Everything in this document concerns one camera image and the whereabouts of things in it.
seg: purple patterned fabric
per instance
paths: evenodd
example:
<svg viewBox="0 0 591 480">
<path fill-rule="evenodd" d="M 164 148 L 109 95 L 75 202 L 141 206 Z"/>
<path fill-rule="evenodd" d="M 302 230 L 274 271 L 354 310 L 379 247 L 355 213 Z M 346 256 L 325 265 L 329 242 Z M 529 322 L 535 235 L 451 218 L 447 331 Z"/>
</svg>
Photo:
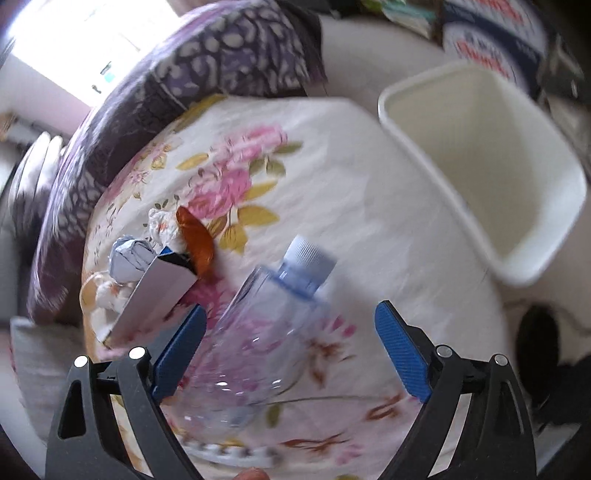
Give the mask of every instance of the purple patterned fabric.
<svg viewBox="0 0 591 480">
<path fill-rule="evenodd" d="M 321 63 L 306 63 L 315 56 L 300 40 L 302 25 L 296 31 L 274 0 L 196 9 L 89 114 L 70 141 L 41 228 L 27 301 L 33 321 L 72 321 L 61 317 L 80 288 L 96 202 L 123 166 L 191 103 L 216 92 L 277 95 L 302 87 L 309 70 L 323 75 Z"/>
</svg>

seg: plastic bin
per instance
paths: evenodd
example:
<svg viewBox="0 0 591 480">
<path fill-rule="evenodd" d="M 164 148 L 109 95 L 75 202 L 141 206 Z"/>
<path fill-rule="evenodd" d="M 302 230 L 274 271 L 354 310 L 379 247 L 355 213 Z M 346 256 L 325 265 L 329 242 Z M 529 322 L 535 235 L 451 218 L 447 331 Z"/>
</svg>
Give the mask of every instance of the plastic bin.
<svg viewBox="0 0 591 480">
<path fill-rule="evenodd" d="M 542 110 L 500 75 L 462 62 L 388 87 L 378 113 L 496 276 L 533 283 L 586 196 L 577 157 Z"/>
</svg>

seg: clear plastic bottle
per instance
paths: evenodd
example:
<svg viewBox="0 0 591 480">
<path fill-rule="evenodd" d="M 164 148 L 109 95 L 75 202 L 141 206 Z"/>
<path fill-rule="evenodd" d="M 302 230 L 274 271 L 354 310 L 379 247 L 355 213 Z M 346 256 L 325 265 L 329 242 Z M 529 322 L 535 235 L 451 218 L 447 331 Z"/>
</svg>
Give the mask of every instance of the clear plastic bottle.
<svg viewBox="0 0 591 480">
<path fill-rule="evenodd" d="M 278 271 L 259 266 L 251 273 L 180 394 L 186 429 L 210 442 L 224 440 L 297 380 L 307 343 L 329 310 L 314 294 L 334 266 L 297 236 Z"/>
</svg>

